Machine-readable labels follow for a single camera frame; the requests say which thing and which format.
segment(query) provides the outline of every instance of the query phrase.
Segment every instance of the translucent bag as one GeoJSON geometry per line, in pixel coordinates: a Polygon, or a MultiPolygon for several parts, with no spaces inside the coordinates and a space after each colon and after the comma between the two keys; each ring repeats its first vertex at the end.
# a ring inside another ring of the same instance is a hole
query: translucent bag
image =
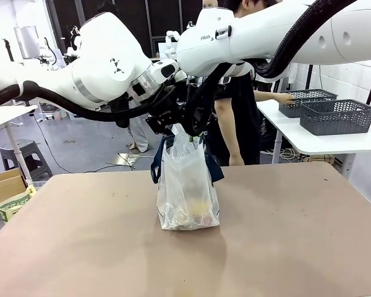
{"type": "Polygon", "coordinates": [[[190,137],[180,124],[164,137],[151,166],[158,183],[156,207],[164,230],[195,230],[218,226],[217,193],[213,182],[224,178],[213,157],[205,154],[199,137],[190,137]]]}

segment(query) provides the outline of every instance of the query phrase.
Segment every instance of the white plastic bag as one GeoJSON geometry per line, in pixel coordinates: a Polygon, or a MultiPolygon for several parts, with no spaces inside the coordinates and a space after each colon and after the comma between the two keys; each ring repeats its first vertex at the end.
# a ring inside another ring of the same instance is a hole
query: white plastic bag
{"type": "Polygon", "coordinates": [[[163,144],[156,203],[162,229],[218,226],[220,207],[205,161],[203,142],[199,137],[191,139],[179,124],[172,131],[174,139],[163,144]]]}

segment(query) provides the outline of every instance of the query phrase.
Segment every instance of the white wall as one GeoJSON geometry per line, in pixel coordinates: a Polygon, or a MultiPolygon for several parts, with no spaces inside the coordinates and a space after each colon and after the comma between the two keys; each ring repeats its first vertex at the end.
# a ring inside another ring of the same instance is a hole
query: white wall
{"type": "Polygon", "coordinates": [[[8,59],[3,38],[11,45],[15,61],[22,61],[14,27],[36,26],[39,38],[46,37],[50,46],[56,48],[51,24],[46,13],[45,0],[0,0],[0,58],[8,59]]]}
{"type": "MultiPolygon", "coordinates": [[[[294,90],[305,89],[308,65],[299,65],[294,90]]],[[[323,89],[338,94],[339,99],[363,103],[371,88],[371,61],[335,66],[321,66],[323,89]]],[[[313,67],[310,88],[321,88],[319,67],[313,67]]],[[[371,153],[359,153],[350,178],[352,185],[371,201],[371,153]]]]}

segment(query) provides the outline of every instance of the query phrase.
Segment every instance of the table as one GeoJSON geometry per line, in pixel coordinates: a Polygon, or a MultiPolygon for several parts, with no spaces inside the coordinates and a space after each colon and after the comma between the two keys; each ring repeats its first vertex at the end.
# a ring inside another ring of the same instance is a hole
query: table
{"type": "Polygon", "coordinates": [[[197,231],[161,230],[149,171],[54,176],[0,231],[0,296],[371,295],[371,205],[329,164],[224,175],[197,231]]]}
{"type": "Polygon", "coordinates": [[[23,159],[22,152],[19,150],[14,135],[12,133],[11,120],[28,113],[32,110],[37,109],[36,105],[31,106],[0,106],[0,129],[6,128],[8,137],[10,138],[11,145],[14,149],[15,156],[19,162],[19,165],[25,175],[26,182],[29,186],[33,184],[32,177],[30,176],[29,169],[26,166],[25,160],[23,159]]]}
{"type": "Polygon", "coordinates": [[[306,155],[347,154],[342,174],[349,178],[356,153],[371,152],[371,127],[368,133],[332,136],[315,136],[300,126],[299,118],[291,119],[279,111],[279,103],[274,100],[257,102],[258,109],[277,128],[272,164],[279,163],[282,136],[292,146],[306,155]]]}

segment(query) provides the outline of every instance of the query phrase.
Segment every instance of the basket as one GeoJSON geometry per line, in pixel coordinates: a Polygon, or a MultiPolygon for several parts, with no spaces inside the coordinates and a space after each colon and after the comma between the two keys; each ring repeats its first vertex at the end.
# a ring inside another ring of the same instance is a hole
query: basket
{"type": "Polygon", "coordinates": [[[355,100],[306,102],[300,124],[313,135],[367,133],[371,106],[355,100]]]}
{"type": "Polygon", "coordinates": [[[301,90],[283,92],[295,97],[294,105],[279,104],[279,111],[288,118],[300,118],[302,115],[303,102],[336,100],[337,95],[324,90],[301,90]]]}

